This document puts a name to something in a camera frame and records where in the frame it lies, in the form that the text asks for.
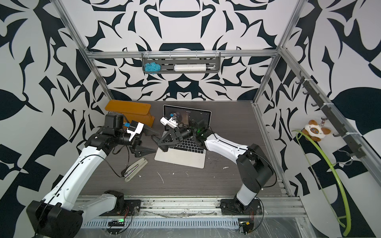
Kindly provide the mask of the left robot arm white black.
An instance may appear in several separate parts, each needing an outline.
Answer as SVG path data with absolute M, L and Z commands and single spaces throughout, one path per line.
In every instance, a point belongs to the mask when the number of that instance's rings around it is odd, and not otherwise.
M 35 235 L 73 238 L 83 224 L 100 215 L 127 211 L 124 194 L 114 190 L 75 206 L 83 187 L 116 146 L 132 149 L 136 157 L 155 152 L 141 145 L 141 137 L 157 135 L 158 132 L 136 121 L 131 121 L 126 127 L 124 119 L 122 114 L 107 114 L 104 126 L 87 140 L 78 159 L 58 184 L 41 201 L 34 200 L 28 205 L 26 213 Z

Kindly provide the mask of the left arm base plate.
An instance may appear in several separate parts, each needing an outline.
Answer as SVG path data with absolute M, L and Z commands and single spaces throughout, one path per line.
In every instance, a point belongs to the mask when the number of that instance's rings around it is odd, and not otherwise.
M 136 213 L 140 212 L 140 205 L 141 200 L 139 199 L 117 201 L 115 210 L 118 215 L 127 217 L 129 215 L 135 215 Z

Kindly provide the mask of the silver laptop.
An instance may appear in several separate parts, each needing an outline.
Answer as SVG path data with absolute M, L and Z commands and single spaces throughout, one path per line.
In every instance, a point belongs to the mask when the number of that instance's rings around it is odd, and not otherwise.
M 209 129 L 212 111 L 172 105 L 163 106 L 164 117 L 167 117 L 172 113 L 179 115 L 180 123 L 177 128 L 191 129 L 192 137 L 169 148 L 167 152 L 163 152 L 158 147 L 154 159 L 160 162 L 203 169 L 206 158 L 206 149 L 194 139 L 196 136 L 205 135 L 204 131 Z M 172 128 L 169 126 L 164 126 L 163 135 L 171 129 Z

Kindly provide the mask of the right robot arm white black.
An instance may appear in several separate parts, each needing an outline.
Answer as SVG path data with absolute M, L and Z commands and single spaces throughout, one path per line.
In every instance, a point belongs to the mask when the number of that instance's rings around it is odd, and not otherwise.
M 170 129 L 162 137 L 153 135 L 151 139 L 159 149 L 167 152 L 188 138 L 192 138 L 198 147 L 215 152 L 238 167 L 242 186 L 235 195 L 236 203 L 248 207 L 266 183 L 275 174 L 275 170 L 262 149 L 252 144 L 241 145 L 222 138 L 208 127 L 181 127 Z

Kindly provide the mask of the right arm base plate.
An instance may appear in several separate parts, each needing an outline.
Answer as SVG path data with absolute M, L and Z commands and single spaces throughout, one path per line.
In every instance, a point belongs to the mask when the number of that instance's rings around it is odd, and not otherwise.
M 262 212 L 261 202 L 253 199 L 249 205 L 243 205 L 237 198 L 221 199 L 218 208 L 223 215 L 258 215 Z

